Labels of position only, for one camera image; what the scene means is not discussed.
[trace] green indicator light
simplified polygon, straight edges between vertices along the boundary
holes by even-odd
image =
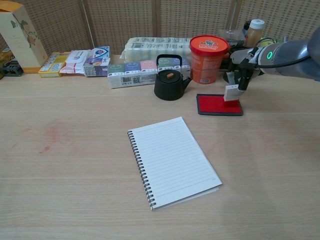
[[[273,54],[273,52],[270,51],[270,52],[268,53],[268,55],[266,56],[266,58],[267,58],[267,59],[271,59],[271,58],[272,58],[272,54]]]

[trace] robotic arm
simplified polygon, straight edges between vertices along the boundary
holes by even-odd
[[[224,101],[238,100],[251,78],[272,74],[320,80],[320,27],[310,39],[236,50],[230,55],[231,71]]]

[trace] woven wall panel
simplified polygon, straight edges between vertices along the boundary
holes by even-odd
[[[15,2],[25,6],[48,55],[54,51],[91,47],[78,0],[15,0]]]
[[[243,0],[237,20],[241,29],[248,19],[266,21],[263,35],[272,38],[305,39],[320,26],[319,0]]]
[[[152,37],[151,0],[87,0],[92,33],[98,46],[121,54],[129,38]]]
[[[161,37],[217,34],[225,29],[232,0],[161,0]]]

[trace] notebook spiral binding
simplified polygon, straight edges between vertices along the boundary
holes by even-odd
[[[138,146],[136,144],[136,140],[132,131],[128,131],[128,137],[132,146],[133,154],[136,160],[136,164],[138,166],[138,170],[143,183],[143,188],[144,188],[146,197],[148,199],[150,207],[153,209],[153,206],[156,205],[156,202],[155,202],[156,200],[153,198],[154,195],[152,194],[148,176],[147,176],[146,170],[144,169],[145,167],[140,157]]]

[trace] lined paper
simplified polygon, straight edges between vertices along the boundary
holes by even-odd
[[[222,184],[182,117],[130,131],[155,199],[153,209]]]

